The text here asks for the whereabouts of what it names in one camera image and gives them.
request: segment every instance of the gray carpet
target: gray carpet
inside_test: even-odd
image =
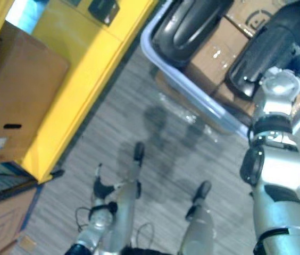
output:
[[[238,174],[247,141],[217,134],[200,120],[191,125],[173,113],[151,76],[152,64],[137,44],[134,47],[63,157],[66,174],[43,190],[26,230],[37,243],[33,254],[66,251],[77,235],[75,209],[89,206],[95,167],[104,164],[106,183],[121,180],[137,141],[145,142],[146,156],[134,234],[151,222],[155,226],[152,248],[175,254],[187,227],[184,216],[191,196],[207,179],[213,184],[207,201],[216,229],[214,254],[251,254],[253,202],[249,186]],[[300,131],[297,136],[300,147]],[[80,219],[86,220],[85,213]],[[141,237],[142,247],[149,236],[148,232]],[[27,253],[16,247],[13,254]]]

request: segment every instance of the plastic bin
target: plastic bin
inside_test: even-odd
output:
[[[220,104],[190,81],[189,78],[187,78],[180,70],[168,64],[154,50],[152,45],[153,31],[172,2],[173,0],[166,1],[144,29],[140,40],[140,45],[144,54],[151,62],[163,71],[165,78],[171,86],[182,93],[200,111],[210,117],[211,120],[220,125],[226,131],[238,133],[242,137],[247,137],[247,126],[228,113]],[[292,123],[293,132],[295,133],[300,129],[300,110],[293,118]]]

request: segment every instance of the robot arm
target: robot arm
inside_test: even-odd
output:
[[[240,170],[253,191],[254,254],[300,254],[300,154],[290,124],[300,78],[273,67],[260,85],[254,97],[254,137]]]

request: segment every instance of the floor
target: floor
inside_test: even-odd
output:
[[[60,160],[57,167],[65,175],[45,185],[25,232],[37,243],[35,250],[28,253],[16,246],[12,254],[64,254],[78,234],[75,209],[90,205],[95,167],[103,163],[104,182],[121,180],[137,141],[145,143],[146,156],[134,236],[142,224],[152,223],[151,248],[176,254],[191,197],[201,181],[210,180],[207,202],[216,230],[214,254],[252,253],[253,202],[249,186],[239,177],[247,141],[221,135],[198,118],[192,124],[187,121],[187,113],[158,90],[154,66],[138,40]],[[300,147],[300,131],[297,136]],[[79,219],[85,222],[87,216],[82,213]],[[148,246],[150,236],[146,229],[141,247]]]

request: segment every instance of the brown cardboard box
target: brown cardboard box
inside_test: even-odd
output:
[[[285,4],[284,0],[235,0],[226,18],[247,36],[253,37],[255,32]]]
[[[0,31],[0,162],[23,157],[69,64],[5,22]]]
[[[7,245],[5,248],[3,248],[0,251],[0,255],[10,255],[15,247],[15,245],[18,243],[17,240],[14,240],[9,245]]]
[[[239,111],[245,112],[248,116],[252,116],[255,111],[255,104],[250,101],[245,101],[236,96],[230,91],[225,83],[221,84],[213,98],[221,103],[226,103],[229,106],[238,109]]]
[[[21,225],[36,188],[0,201],[0,251],[19,237]]]
[[[248,39],[227,19],[198,51],[184,73],[207,94],[223,82],[229,67],[247,44]]]

